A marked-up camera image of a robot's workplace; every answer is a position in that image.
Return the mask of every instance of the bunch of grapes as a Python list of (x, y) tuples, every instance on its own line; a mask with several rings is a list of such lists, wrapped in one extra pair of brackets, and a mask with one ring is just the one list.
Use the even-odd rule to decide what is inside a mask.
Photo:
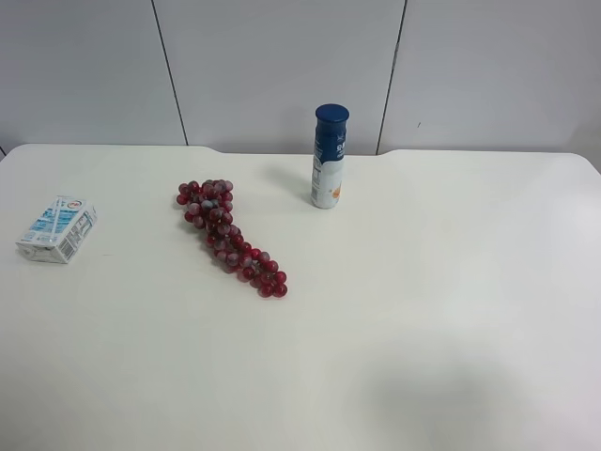
[(179, 185), (176, 201), (187, 206), (186, 221), (207, 231), (205, 243), (226, 272), (237, 272), (240, 280), (250, 281), (264, 298), (281, 298), (288, 292), (285, 272), (279, 271), (277, 261), (267, 252), (245, 241), (233, 224), (233, 189), (228, 180), (207, 180), (202, 185), (193, 180)]

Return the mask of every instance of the blue bottle cap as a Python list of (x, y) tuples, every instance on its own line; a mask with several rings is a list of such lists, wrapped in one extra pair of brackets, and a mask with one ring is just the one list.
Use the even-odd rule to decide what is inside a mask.
[(337, 124), (340, 122), (347, 121), (350, 114), (348, 110), (342, 105), (337, 105), (335, 103), (327, 103), (325, 105), (321, 105), (319, 108), (316, 109), (316, 116), (318, 120), (321, 120), (323, 122)]

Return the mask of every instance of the white wall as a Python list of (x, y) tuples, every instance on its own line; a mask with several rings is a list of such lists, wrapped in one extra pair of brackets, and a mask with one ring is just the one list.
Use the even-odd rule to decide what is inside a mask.
[(600, 20), (599, 0), (408, 0), (380, 153), (559, 149), (601, 129)]
[(184, 144), (149, 0), (3, 0), (0, 146)]
[(401, 0), (156, 0), (190, 144), (312, 152), (315, 109), (350, 110), (374, 154)]

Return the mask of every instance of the bottle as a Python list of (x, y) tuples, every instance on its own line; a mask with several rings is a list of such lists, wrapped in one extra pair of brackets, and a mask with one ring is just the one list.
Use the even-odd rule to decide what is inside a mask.
[(320, 209), (331, 209), (340, 197), (349, 113), (342, 105), (328, 103), (316, 109), (316, 116), (311, 200)]

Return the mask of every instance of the white table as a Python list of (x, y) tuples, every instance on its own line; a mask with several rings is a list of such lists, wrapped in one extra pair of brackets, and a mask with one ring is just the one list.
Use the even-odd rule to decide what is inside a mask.
[[(570, 154), (349, 157), (42, 146), (0, 163), (0, 449), (601, 448), (601, 176)], [(289, 276), (263, 300), (174, 203), (231, 179)], [(14, 240), (54, 198), (99, 222), (69, 265)]]

